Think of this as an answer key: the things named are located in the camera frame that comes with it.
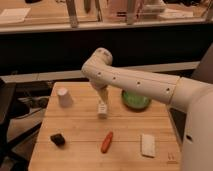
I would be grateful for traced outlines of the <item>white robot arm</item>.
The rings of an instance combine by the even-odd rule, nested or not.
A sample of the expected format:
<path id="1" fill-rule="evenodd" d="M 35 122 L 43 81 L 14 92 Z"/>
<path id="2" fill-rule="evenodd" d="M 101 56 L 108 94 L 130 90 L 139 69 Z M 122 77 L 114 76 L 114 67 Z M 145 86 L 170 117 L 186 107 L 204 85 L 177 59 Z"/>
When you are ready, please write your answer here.
<path id="1" fill-rule="evenodd" d="M 109 50 L 97 48 L 82 65 L 81 72 L 97 92 L 111 85 L 184 112 L 180 171 L 213 171 L 213 84 L 117 68 L 112 61 Z"/>

